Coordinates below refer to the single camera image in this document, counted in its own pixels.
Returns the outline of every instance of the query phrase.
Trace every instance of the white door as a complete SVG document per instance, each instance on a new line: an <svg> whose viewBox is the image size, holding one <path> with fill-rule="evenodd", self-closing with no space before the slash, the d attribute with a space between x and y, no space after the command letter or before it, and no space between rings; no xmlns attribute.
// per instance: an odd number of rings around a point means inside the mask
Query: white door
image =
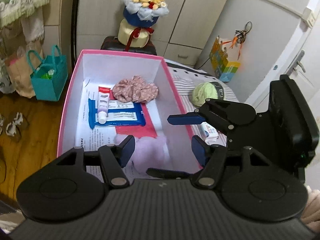
<svg viewBox="0 0 320 240"><path fill-rule="evenodd" d="M303 69L295 64L295 69L289 76L295 80L303 96L309 102L320 89L320 17L302 46L302 50L305 54L300 63L306 72L304 73ZM268 101L269 95L256 107L257 113L267 111Z"/></svg>
<svg viewBox="0 0 320 240"><path fill-rule="evenodd" d="M295 64L295 69L289 75L299 86L303 96L320 127L320 17L310 32L301 50L305 52L300 60L303 69ZM269 95L256 107L257 113L268 109ZM320 190L320 147L316 149L316 157L306 168L306 184L312 189Z"/></svg>

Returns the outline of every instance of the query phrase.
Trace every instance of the red ribbon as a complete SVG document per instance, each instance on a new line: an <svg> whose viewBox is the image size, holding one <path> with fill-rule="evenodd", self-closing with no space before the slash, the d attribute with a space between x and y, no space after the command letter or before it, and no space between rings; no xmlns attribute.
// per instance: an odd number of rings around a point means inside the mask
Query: red ribbon
<svg viewBox="0 0 320 240"><path fill-rule="evenodd" d="M155 30L152 29L152 28L141 28L141 27L135 28L135 29L133 30L133 32L130 34L129 40L128 40L128 42L127 42L127 45L125 46L125 51L129 51L129 48L130 48L132 39L133 39L133 38L135 38L135 39L139 38L140 31L141 31L142 29L143 29L143 30L146 30L146 31L148 32L148 34L149 34L149 39L150 39L150 35L155 31Z"/></svg>

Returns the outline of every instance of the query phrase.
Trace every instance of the door handle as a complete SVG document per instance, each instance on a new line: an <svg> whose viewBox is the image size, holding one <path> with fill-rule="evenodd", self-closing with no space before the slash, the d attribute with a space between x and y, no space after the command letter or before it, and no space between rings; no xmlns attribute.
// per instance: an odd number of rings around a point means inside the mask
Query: door handle
<svg viewBox="0 0 320 240"><path fill-rule="evenodd" d="M304 68L303 64L300 61L297 61L297 64L300 66L300 68L302 69L302 71L305 73L306 69Z"/></svg>
<svg viewBox="0 0 320 240"><path fill-rule="evenodd" d="M304 56L305 52L304 50L300 51L300 53L294 58L294 60L291 62L289 68L287 69L286 73L288 76L290 76L292 74L292 72L294 70L297 70L296 67L297 65L299 65L299 63L301 64L300 60L302 60L303 56Z"/></svg>
<svg viewBox="0 0 320 240"><path fill-rule="evenodd" d="M188 58L189 56L182 56L182 55L178 54L178 57L180 57L180 58Z"/></svg>

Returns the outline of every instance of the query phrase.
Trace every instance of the blue wet wipes package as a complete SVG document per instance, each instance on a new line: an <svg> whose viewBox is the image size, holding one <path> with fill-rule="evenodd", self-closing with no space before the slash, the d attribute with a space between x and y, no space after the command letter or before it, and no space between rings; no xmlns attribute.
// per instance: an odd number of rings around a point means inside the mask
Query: blue wet wipes package
<svg viewBox="0 0 320 240"><path fill-rule="evenodd" d="M89 126L133 126L146 125L140 103L122 103L118 100L109 100L108 117L104 124L98 122L96 100L89 99Z"/></svg>

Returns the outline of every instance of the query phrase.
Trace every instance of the brown paper bag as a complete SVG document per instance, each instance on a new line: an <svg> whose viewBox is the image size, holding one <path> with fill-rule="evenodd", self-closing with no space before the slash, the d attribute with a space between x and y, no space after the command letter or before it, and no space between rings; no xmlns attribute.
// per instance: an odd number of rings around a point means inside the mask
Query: brown paper bag
<svg viewBox="0 0 320 240"><path fill-rule="evenodd" d="M42 47L39 41L35 42L36 51L39 53L41 58L43 58ZM17 54L12 54L6 61L5 65L7 72L9 74L10 80L16 90L16 92L26 98L34 97L36 94L33 90L30 75L32 74L32 69L27 62L27 57L24 55L22 58L17 59L12 64L12 60L17 58ZM39 66L39 59L33 54L30 54L30 60L33 66Z"/></svg>

